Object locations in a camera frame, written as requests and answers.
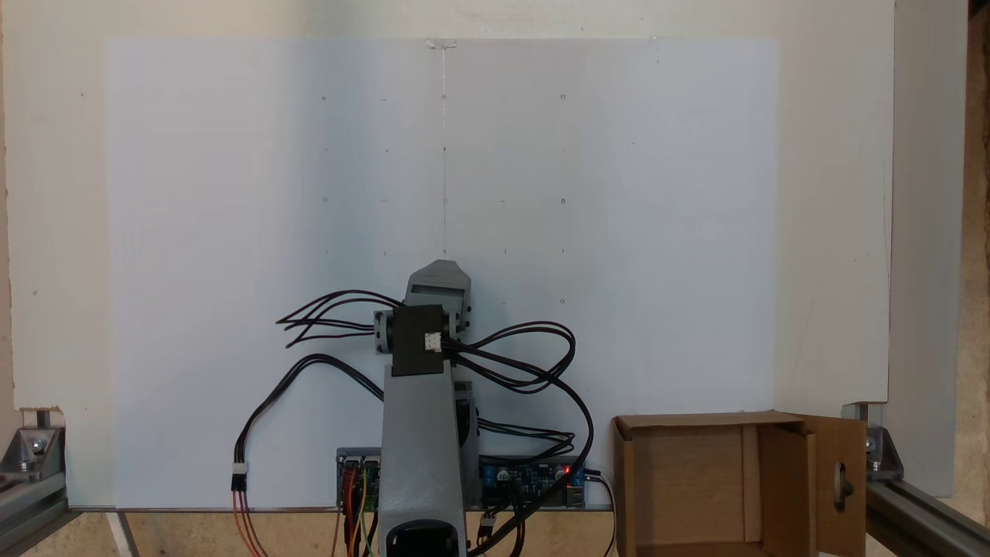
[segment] box handle hole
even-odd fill
[[[836,462],[836,472],[833,479],[833,504],[839,512],[845,512],[845,500],[852,495],[852,483],[845,478],[845,464]]]

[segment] blue circuit board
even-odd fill
[[[481,506],[492,507],[508,501],[506,482],[514,482],[523,492],[526,503],[535,501],[557,478],[570,471],[566,461],[539,462],[515,466],[481,466]],[[567,488],[556,494],[544,507],[584,507],[584,467],[577,469]]]

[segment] wire bundle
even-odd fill
[[[501,340],[510,336],[523,334],[525,332],[541,332],[549,333],[560,336],[568,341],[569,349],[567,354],[553,365],[550,369],[544,370],[539,366],[534,364],[529,364],[527,362],[522,362],[519,360],[513,360],[512,358],[507,358],[505,356],[500,356],[485,350],[482,347]],[[536,512],[541,506],[546,504],[555,494],[563,490],[574,478],[577,471],[584,465],[584,461],[588,457],[588,453],[591,451],[591,444],[594,440],[594,422],[591,418],[591,412],[588,411],[587,405],[585,405],[584,400],[581,396],[572,389],[567,383],[560,379],[560,376],[567,370],[571,361],[574,358],[574,335],[569,329],[564,327],[559,323],[554,323],[552,321],[532,321],[529,323],[522,323],[519,325],[514,325],[506,329],[502,329],[476,343],[464,344],[460,341],[445,338],[443,341],[444,352],[450,358],[452,362],[456,362],[459,365],[463,365],[469,370],[477,373],[481,377],[492,381],[493,383],[504,387],[505,389],[511,390],[512,392],[518,392],[522,394],[532,394],[535,392],[540,392],[547,387],[553,385],[560,390],[563,390],[574,403],[577,404],[578,409],[584,416],[585,422],[588,426],[588,437],[585,440],[584,446],[581,451],[575,457],[570,470],[563,475],[559,480],[553,483],[545,492],[540,494],[533,502],[529,505],[523,506],[519,512],[517,512],[511,519],[509,519],[500,528],[495,530],[490,537],[479,543],[477,546],[472,548],[468,555],[471,557],[479,557],[484,555],[484,553],[498,544],[502,539],[504,539],[513,530],[518,530],[519,528],[525,527],[526,519],[529,518],[534,512]],[[501,364],[503,366],[521,371],[527,375],[533,376],[534,379],[531,380],[521,380],[506,376],[504,374],[495,372],[481,364],[467,358],[467,356],[473,356],[475,358],[480,358],[483,360],[488,360],[496,364]]]
[[[347,298],[340,301],[334,301],[340,297],[357,294],[367,297],[356,297]],[[388,296],[379,294],[377,292],[372,292],[370,290],[340,290],[337,292],[329,293],[325,296],[316,298],[315,300],[307,303],[306,305],[300,307],[299,309],[289,313],[285,317],[282,317],[278,321],[275,321],[278,325],[285,325],[286,331],[291,329],[296,329],[302,327],[302,331],[296,335],[296,338],[292,340],[289,344],[285,345],[285,348],[291,348],[300,342],[305,342],[308,340],[316,339],[334,339],[334,338],[347,338],[347,337],[366,337],[374,334],[374,326],[370,324],[357,323],[354,321],[345,321],[341,319],[328,319],[325,317],[330,310],[335,307],[340,307],[349,303],[377,303],[387,307],[398,307],[403,305],[403,303],[397,299],[390,298]],[[324,327],[335,327],[338,329],[356,331],[353,333],[339,333],[333,335],[311,335],[310,330],[313,327],[324,326]]]
[[[334,529],[334,545],[331,550],[331,557],[337,554],[337,530],[340,528],[340,518],[344,517],[344,544],[346,547],[346,557],[375,557],[372,549],[372,540],[375,530],[378,528],[378,513],[374,514],[371,527],[364,524],[364,508],[368,497],[368,469],[362,470],[350,468],[344,472],[342,482],[344,499],[338,501],[338,525]],[[364,540],[364,552],[360,552],[361,540]]]
[[[339,299],[348,295],[357,295],[362,297],[347,297],[345,299]],[[396,299],[369,290],[341,290],[321,296],[277,321],[278,324],[285,325],[285,330],[296,328],[302,329],[301,332],[292,340],[292,342],[286,345],[286,348],[292,347],[300,342],[314,339],[337,339],[374,335],[374,327],[370,324],[362,324],[354,321],[331,319],[326,317],[327,313],[335,307],[360,302],[376,303],[387,307],[398,307],[403,305],[402,302]],[[314,327],[333,327],[353,332],[332,335],[310,334],[310,331]],[[557,363],[546,370],[533,364],[513,360],[511,358],[499,356],[483,350],[484,347],[491,343],[525,333],[543,333],[559,336],[567,341],[568,350]],[[570,471],[556,481],[549,489],[540,494],[529,505],[525,504],[521,491],[516,489],[511,497],[514,512],[513,517],[504,523],[500,528],[491,532],[491,535],[486,536],[484,539],[479,538],[477,546],[472,548],[468,553],[471,557],[479,557],[494,547],[513,530],[516,530],[516,544],[511,555],[513,557],[518,557],[522,552],[523,543],[526,538],[526,519],[536,512],[541,506],[547,503],[555,494],[559,493],[565,486],[571,483],[574,475],[583,466],[594,439],[594,425],[587,406],[584,404],[584,401],[581,399],[580,395],[578,395],[574,389],[560,379],[574,359],[576,347],[574,334],[570,331],[570,329],[559,323],[552,321],[531,321],[514,325],[512,327],[507,327],[472,344],[464,344],[447,337],[443,339],[442,346],[445,354],[453,364],[462,365],[477,373],[481,377],[512,392],[520,394],[533,394],[545,390],[550,386],[563,390],[564,393],[574,400],[578,406],[578,409],[584,416],[585,421],[587,422],[587,439],[585,440],[581,451],[575,457],[573,464],[570,467]],[[532,376],[532,379],[518,379],[495,372],[487,366],[481,365],[472,358],[487,360],[517,371],[521,371],[528,376]],[[314,364],[326,364],[335,367],[344,372],[351,379],[355,380],[366,390],[374,394],[379,400],[384,398],[384,391],[382,388],[373,383],[368,377],[355,368],[337,358],[334,358],[333,356],[326,354],[311,354],[296,362],[296,364],[293,365],[292,368],[285,374],[282,380],[279,381],[268,397],[251,414],[241,432],[241,435],[238,437],[237,443],[235,444],[234,473],[231,479],[231,491],[238,531],[241,534],[241,538],[244,541],[245,546],[253,557],[267,557],[267,554],[264,552],[260,541],[257,539],[257,535],[254,533],[253,524],[250,522],[250,514],[248,510],[248,465],[246,460],[248,434],[250,433],[250,430],[257,418],[285,393],[292,382],[295,381],[303,370]],[[574,449],[573,441],[575,435],[570,432],[500,423],[484,418],[478,418],[478,427],[492,433],[540,439],[552,443],[549,448],[531,458],[508,459],[504,457],[481,455],[483,462],[496,463],[504,466],[521,465],[535,462],[540,459],[565,455]],[[359,484],[359,478],[356,471],[352,471],[348,477],[345,477],[344,485],[346,486],[346,497],[343,501],[343,515],[345,520],[347,557],[359,556],[359,531],[362,532],[367,540],[363,555],[365,557],[369,554],[371,557],[374,556],[373,550],[371,549],[370,540],[373,538],[374,530],[377,526],[377,514],[372,521],[370,530],[367,532],[364,531],[363,508],[367,485],[366,471],[364,472],[363,479],[361,480],[362,483]]]
[[[485,510],[481,515],[481,522],[478,526],[478,535],[475,538],[475,545],[481,545],[485,543],[489,537],[491,537],[493,526],[495,525],[496,517],[499,512],[502,512],[509,506],[512,507],[512,513],[518,515],[523,508],[523,489],[519,485],[519,480],[514,479],[509,482],[503,482],[502,488],[506,491],[507,500],[499,506],[495,506]],[[522,524],[516,529],[516,543],[512,547],[512,552],[509,554],[510,557],[519,557],[523,553],[523,545],[526,544],[526,523],[523,521]]]

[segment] cable connector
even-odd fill
[[[491,537],[495,531],[496,518],[494,516],[481,516],[481,523],[478,524],[478,538]]]
[[[442,352],[444,349],[441,347],[441,335],[440,333],[427,333],[426,334],[426,350],[427,352]]]
[[[235,462],[232,468],[234,473],[231,475],[231,491],[246,492],[248,490],[248,463]]]

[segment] electronics board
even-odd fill
[[[344,504],[347,497],[348,483],[351,478],[356,481],[350,486],[353,499],[364,499],[364,511],[378,510],[378,488],[380,485],[381,449],[374,448],[343,448],[337,451],[337,505]],[[509,502],[505,485],[517,482],[526,503],[536,500],[564,474],[570,471],[573,460],[562,457],[541,460],[520,465],[482,464],[479,467],[481,476],[481,499],[472,501],[470,507],[482,510],[500,506]],[[363,474],[367,473],[367,497],[362,498]],[[574,479],[553,499],[544,504],[544,508],[585,508],[584,496],[584,467],[574,473]]]
[[[564,474],[570,472],[568,459],[552,459],[516,466],[481,465],[481,506],[490,508],[510,502],[503,488],[506,482],[518,482],[523,501],[535,501]],[[574,479],[544,507],[584,508],[584,467],[574,474]]]

